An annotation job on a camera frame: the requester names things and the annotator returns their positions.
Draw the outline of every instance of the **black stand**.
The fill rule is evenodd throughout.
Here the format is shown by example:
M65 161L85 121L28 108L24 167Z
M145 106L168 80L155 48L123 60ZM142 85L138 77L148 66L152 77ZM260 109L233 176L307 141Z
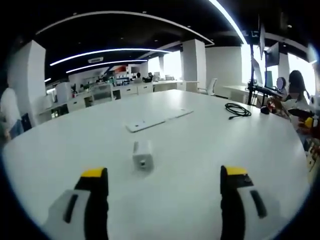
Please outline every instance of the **black stand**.
M252 44L250 44L250 52L251 52L251 58L252 56L254 55L254 46ZM251 100L252 100L252 92L254 90L254 72L255 72L255 69L254 69L254 66L252 64L252 60L251 60L251 80L250 80L250 83L249 83L249 86L248 86L248 89L249 89L249 98L248 98L248 105L251 105Z

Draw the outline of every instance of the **yellow object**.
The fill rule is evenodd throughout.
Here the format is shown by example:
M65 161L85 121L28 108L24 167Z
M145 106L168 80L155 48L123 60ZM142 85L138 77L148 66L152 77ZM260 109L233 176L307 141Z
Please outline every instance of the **yellow object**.
M314 119L312 117L308 117L305 122L304 122L304 125L310 129L312 127L312 123L313 123Z
M242 167L233 167L233 166L226 166L226 173L228 175L244 175L248 174L247 170Z
M85 171L84 173L82 173L81 177L87 177L87 178L97 177L97 178L100 178L103 169L104 169L104 167L89 169L89 170Z

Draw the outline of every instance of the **black cable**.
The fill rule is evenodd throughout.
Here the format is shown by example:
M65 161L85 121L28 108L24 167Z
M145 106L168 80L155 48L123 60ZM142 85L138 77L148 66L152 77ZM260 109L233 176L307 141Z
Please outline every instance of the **black cable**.
M236 118L236 117L249 117L251 116L251 112L245 109L243 106L240 106L236 103L226 103L225 109L228 110L230 113L234 114L235 116L230 116L229 120Z

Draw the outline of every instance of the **white round table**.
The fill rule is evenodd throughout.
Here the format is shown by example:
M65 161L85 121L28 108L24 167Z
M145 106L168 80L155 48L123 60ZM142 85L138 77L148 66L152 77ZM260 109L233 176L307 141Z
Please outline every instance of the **white round table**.
M20 203L38 225L82 172L106 167L109 239L218 239L221 165L247 169L254 185L271 193L279 214L289 221L309 190L298 135L287 120L255 107L247 106L251 117L228 120L227 102L170 90L78 110L8 143L4 166ZM177 108L194 112L136 133L125 127ZM136 140L151 141L150 174L134 168Z

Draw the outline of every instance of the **curved light strip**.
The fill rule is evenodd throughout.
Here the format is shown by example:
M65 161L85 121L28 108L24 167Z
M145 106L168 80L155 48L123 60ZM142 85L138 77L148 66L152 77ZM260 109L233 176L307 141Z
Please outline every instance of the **curved light strip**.
M83 66L83 67L79 67L76 69L72 69L69 71L66 71L65 73L71 73L77 70L81 70L81 69L86 69L86 68L91 68L91 67L95 67L95 66L100 66L100 65L105 65L105 64L119 64L119 63L132 63L132 62L147 62L148 60L125 60L125 61L110 61L110 62L103 62L103 63L98 63L98 64L93 64L93 65L89 65L89 66Z
M82 53L82 54L78 54L78 55L74 55L74 56L70 56L64 59L61 59L59 61L55 61L53 63L50 64L50 66L68 61L70 59L75 59L78 57L82 57L82 56L86 56L86 55L90 55L90 54L99 54L99 53L107 53L107 52L118 52L118 51L147 51L147 52L158 52L158 53L171 53L170 51L165 51L165 50L158 50L158 49L149 49L149 48L115 48L115 49L105 49L105 50L99 50L99 51L91 51L91 52L86 52L86 53Z
M224 7L221 6L221 4L217 0L209 0L209 2L211 2L223 14L223 16L228 20L228 22L234 28L234 30L238 34L239 38L243 42L243 44L248 44L244 35L240 31L239 27L237 26L235 21L232 19L232 17L229 15L229 13L224 9Z
M80 17L85 17L85 16L99 15L99 14L125 14L125 15L134 15L134 16L140 16L140 17L146 17L146 18L150 18L150 19L159 20L159 21L162 21L162 22L166 22L168 24L175 25L175 26L177 26L179 28L182 28L184 30L187 30L187 31L189 31L189 32L191 32L191 33L193 33L195 35L198 35L199 37L201 37L202 39L208 41L209 43L213 44L213 42L210 39L206 38L205 36L201 35L200 33L196 32L196 31L193 31L192 29L190 29L190 28L188 28L186 26L183 26L183 25L181 25L179 23L176 23L174 21L170 21L170 20L158 17L158 16L153 16L153 15L139 13L139 12L132 12L132 11L94 11L94 12L87 12L87 13L83 13L83 14L78 14L78 15L67 17L67 18L65 18L63 20L60 20L60 21L57 21L57 22L55 22L53 24L50 24L49 26L46 26L45 28L43 28L40 31L38 31L36 33L36 35L42 33L43 31L45 31L45 30L47 30L47 29L49 29L49 28L51 28L51 27L53 27L55 25L61 24L61 23L65 22L65 21L76 19L76 18L80 18Z

